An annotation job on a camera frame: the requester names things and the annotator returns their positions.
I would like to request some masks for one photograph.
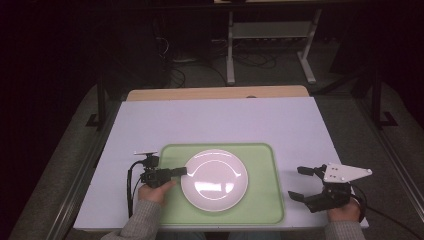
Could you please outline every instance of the human arm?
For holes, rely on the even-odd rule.
[[[327,211],[329,223],[325,226],[325,237],[328,240],[365,240],[359,216],[359,204],[350,199],[350,202],[341,208]]]
[[[102,240],[153,240],[159,227],[161,207],[165,205],[165,193],[175,185],[170,181],[152,189],[143,185],[138,189],[138,202],[134,215],[120,231],[114,231]]]

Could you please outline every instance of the person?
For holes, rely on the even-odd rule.
[[[155,240],[155,239],[184,239],[206,240],[201,232],[159,232],[159,218],[161,208],[165,206],[166,192],[175,186],[175,181],[152,189],[143,185],[138,189],[138,202],[133,216],[120,231],[105,235],[102,240]],[[364,240],[361,226],[359,204],[353,198],[341,207],[327,211],[329,223],[325,226],[326,239],[332,240]],[[231,232],[229,240],[280,240],[279,232]]]

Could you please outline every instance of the sweater sleeve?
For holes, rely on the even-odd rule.
[[[358,222],[338,221],[325,226],[327,240],[365,240],[361,225]]]
[[[161,207],[158,203],[137,202],[133,216],[121,231],[114,231],[102,240],[154,240],[159,228]]]

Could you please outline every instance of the white plate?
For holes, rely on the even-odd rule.
[[[181,177],[184,195],[202,210],[227,210],[236,205],[246,192],[246,168],[230,152],[220,149],[200,152],[187,162],[186,167],[187,175]]]

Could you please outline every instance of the tray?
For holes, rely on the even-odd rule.
[[[236,155],[245,165],[249,185],[240,202],[220,212],[207,212],[193,206],[184,196],[181,185],[166,195],[161,224],[187,225],[261,225],[283,220],[284,207],[278,173],[271,147],[262,143],[249,144],[172,144],[162,149],[160,168],[183,167],[197,153],[222,149]]]

